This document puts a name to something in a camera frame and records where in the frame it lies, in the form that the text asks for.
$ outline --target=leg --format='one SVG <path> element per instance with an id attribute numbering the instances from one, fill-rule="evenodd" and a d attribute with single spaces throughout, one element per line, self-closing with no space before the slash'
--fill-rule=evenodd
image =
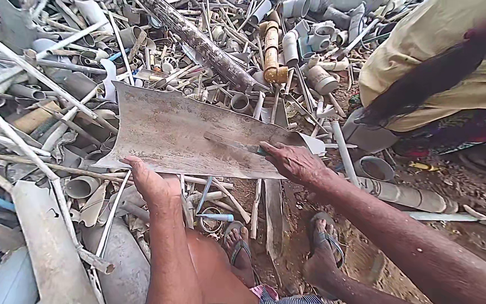
<path id="1" fill-rule="evenodd" d="M 330 298 L 336 296 L 348 304 L 407 304 L 408 302 L 383 293 L 372 287 L 350 279 L 343 274 L 336 265 L 334 252 L 329 243 L 316 243 L 318 233 L 327 232 L 336 235 L 333 225 L 327 225 L 326 220 L 316 220 L 314 231 L 314 254 L 305 263 L 305 280 L 321 290 L 322 296 Z"/>
<path id="2" fill-rule="evenodd" d="M 258 297 L 232 272 L 233 267 L 228 261 L 226 252 L 214 240 L 191 229 L 186 229 L 186 236 L 194 269 L 198 275 L 206 303 L 259 302 Z M 242 274 L 241 271 L 239 275 L 246 278 L 246 275 Z"/>

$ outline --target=rusty pipe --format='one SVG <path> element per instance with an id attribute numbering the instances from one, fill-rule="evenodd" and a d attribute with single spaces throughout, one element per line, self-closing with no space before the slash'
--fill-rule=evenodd
<path id="1" fill-rule="evenodd" d="M 260 24 L 265 26 L 266 41 L 264 52 L 264 78 L 270 83 L 286 83 L 288 81 L 288 67 L 279 66 L 279 24 L 269 21 Z"/>

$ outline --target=white pipe fitting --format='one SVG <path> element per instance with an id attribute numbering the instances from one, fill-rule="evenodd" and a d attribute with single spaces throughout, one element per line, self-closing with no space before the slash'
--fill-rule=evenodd
<path id="1" fill-rule="evenodd" d="M 307 39 L 307 44 L 310 45 L 310 48 L 313 52 L 322 52 L 327 49 L 330 44 L 331 35 L 319 35 L 314 34 L 310 35 Z"/>
<path id="2" fill-rule="evenodd" d="M 282 3 L 282 17 L 305 17 L 311 6 L 310 0 L 285 0 Z"/>
<path id="3" fill-rule="evenodd" d="M 248 103 L 248 97 L 245 94 L 235 94 L 230 100 L 230 106 L 233 112 L 247 115 L 253 114 L 252 107 Z"/>
<path id="4" fill-rule="evenodd" d="M 321 66 L 313 66 L 308 73 L 311 85 L 320 95 L 333 92 L 339 86 L 340 77 L 327 73 Z"/>
<path id="5" fill-rule="evenodd" d="M 282 50 L 286 66 L 293 67 L 299 63 L 298 32 L 288 31 L 282 39 Z"/>

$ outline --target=forearm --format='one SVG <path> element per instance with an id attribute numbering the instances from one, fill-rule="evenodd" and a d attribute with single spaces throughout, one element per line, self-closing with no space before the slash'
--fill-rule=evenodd
<path id="1" fill-rule="evenodd" d="M 203 303 L 183 227 L 181 204 L 150 206 L 151 283 L 147 303 Z"/>
<path id="2" fill-rule="evenodd" d="M 311 189 L 363 232 L 431 301 L 486 303 L 486 262 L 333 174 L 324 172 Z"/>

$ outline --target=flip-flop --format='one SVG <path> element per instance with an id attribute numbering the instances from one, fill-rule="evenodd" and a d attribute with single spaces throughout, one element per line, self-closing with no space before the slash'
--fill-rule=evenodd
<path id="1" fill-rule="evenodd" d="M 232 231 L 233 229 L 236 229 L 239 232 L 239 235 L 241 235 L 241 228 L 243 228 L 244 226 L 245 225 L 243 225 L 243 223 L 241 223 L 240 221 L 231 222 L 230 225 L 228 225 L 228 227 L 226 227 L 226 230 L 224 231 L 224 238 L 222 239 L 223 244 L 226 244 L 226 238 L 228 238 L 228 234 L 230 233 L 230 231 Z M 238 254 L 242 249 L 244 249 L 247 252 L 248 257 L 250 259 L 252 259 L 251 248 L 248 246 L 247 242 L 245 242 L 242 238 L 237 243 L 235 243 L 235 245 L 234 245 L 234 251 L 232 252 L 232 255 L 229 257 L 230 258 L 230 265 L 234 266 L 235 259 L 238 257 Z M 254 271 L 254 267 L 252 267 L 252 265 L 251 265 L 251 269 L 252 269 L 252 273 L 254 275 L 254 284 L 256 286 L 260 285 L 261 284 L 260 277 Z"/>
<path id="2" fill-rule="evenodd" d="M 329 242 L 329 245 L 331 246 L 331 250 L 335 252 L 339 252 L 341 259 L 337 261 L 337 268 L 341 268 L 342 264 L 344 263 L 345 260 L 345 255 L 344 252 L 342 252 L 341 245 L 338 240 L 338 236 L 331 235 L 327 231 L 320 232 L 316 236 L 317 239 L 314 239 L 314 231 L 316 230 L 316 220 L 326 220 L 326 225 L 335 225 L 335 221 L 329 216 L 329 214 L 325 212 L 319 212 L 316 213 L 311 219 L 310 219 L 310 225 L 308 234 L 309 234 L 309 240 L 310 240 L 310 253 L 311 255 L 314 254 L 314 249 L 316 248 L 317 245 L 321 244 L 322 242 Z"/>

